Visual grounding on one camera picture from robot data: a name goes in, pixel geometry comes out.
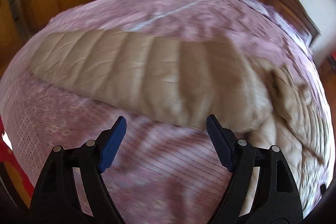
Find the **pink cloth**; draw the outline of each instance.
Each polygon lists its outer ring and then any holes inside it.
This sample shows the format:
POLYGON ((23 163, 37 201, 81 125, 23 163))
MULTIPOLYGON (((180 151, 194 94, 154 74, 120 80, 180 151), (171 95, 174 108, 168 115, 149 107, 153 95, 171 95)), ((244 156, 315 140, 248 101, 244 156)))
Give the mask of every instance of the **pink cloth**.
MULTIPOLYGON (((221 200, 231 175, 221 166, 205 132, 80 97, 41 82, 26 70, 49 33, 115 27, 191 42, 227 35, 246 55, 288 64, 295 79, 310 87, 319 112, 330 119, 314 64, 284 31, 246 4, 238 0, 96 0, 54 17, 14 57, 0 82, 0 114, 14 154, 33 185, 54 145, 78 147, 123 115, 127 133, 103 179, 127 223, 207 223, 221 200)), ((331 158, 324 166, 321 184, 332 177, 333 164, 331 158)), ((83 210, 88 212, 78 173, 75 179, 83 210)), ((320 190, 312 189, 311 200, 303 204, 305 213, 319 197, 320 190)))

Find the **metal pin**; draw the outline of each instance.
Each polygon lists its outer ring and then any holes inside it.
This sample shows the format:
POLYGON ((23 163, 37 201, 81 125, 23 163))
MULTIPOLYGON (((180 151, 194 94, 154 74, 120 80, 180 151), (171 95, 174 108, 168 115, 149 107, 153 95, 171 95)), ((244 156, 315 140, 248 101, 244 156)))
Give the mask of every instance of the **metal pin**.
POLYGON ((54 152, 58 152, 61 150, 61 147, 59 145, 56 145, 54 148, 53 148, 53 151, 54 152))
POLYGON ((272 150, 273 150, 274 152, 279 152, 279 151, 280 151, 280 148, 279 148, 278 146, 276 146, 276 145, 273 145, 273 146, 272 146, 272 150))
POLYGON ((241 139, 238 141, 238 144, 241 145, 241 146, 246 146, 247 145, 247 141, 241 139))
POLYGON ((85 144, 87 145, 87 146, 93 146, 93 145, 95 145, 95 141, 94 140, 88 140, 85 144))

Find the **dotted fabric pattern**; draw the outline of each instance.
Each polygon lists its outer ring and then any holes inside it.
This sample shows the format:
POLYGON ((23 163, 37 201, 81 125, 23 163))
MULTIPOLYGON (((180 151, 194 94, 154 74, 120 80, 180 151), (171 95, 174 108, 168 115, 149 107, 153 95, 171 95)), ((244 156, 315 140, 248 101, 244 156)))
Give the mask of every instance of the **dotted fabric pattern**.
MULTIPOLYGON (((285 32, 239 0, 97 0, 51 19, 16 54, 0 82, 0 115, 14 154, 33 185, 54 145, 79 147, 122 115, 127 133, 102 177, 127 223, 206 223, 221 200, 231 174, 221 166, 206 132, 130 114, 41 82, 27 72, 32 55, 49 33, 111 28, 190 42, 224 34, 246 55, 288 64, 295 80, 307 83, 319 113, 331 124, 314 64, 285 32)), ((332 178, 334 143, 329 149, 330 161, 316 170, 320 184, 332 178)), ((83 211, 89 213, 78 171, 75 180, 83 211)), ((305 214, 319 200, 320 190, 312 189, 307 196, 302 201, 305 214)))

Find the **wooden floor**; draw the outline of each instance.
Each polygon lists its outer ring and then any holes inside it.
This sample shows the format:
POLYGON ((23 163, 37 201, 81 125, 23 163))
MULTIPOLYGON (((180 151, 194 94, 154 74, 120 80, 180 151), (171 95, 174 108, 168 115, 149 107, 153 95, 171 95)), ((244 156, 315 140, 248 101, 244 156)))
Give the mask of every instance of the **wooden floor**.
POLYGON ((334 136, 336 139, 336 70, 332 68, 330 62, 327 59, 322 63, 320 67, 320 79, 324 87, 325 96, 330 105, 331 121, 333 124, 334 136))

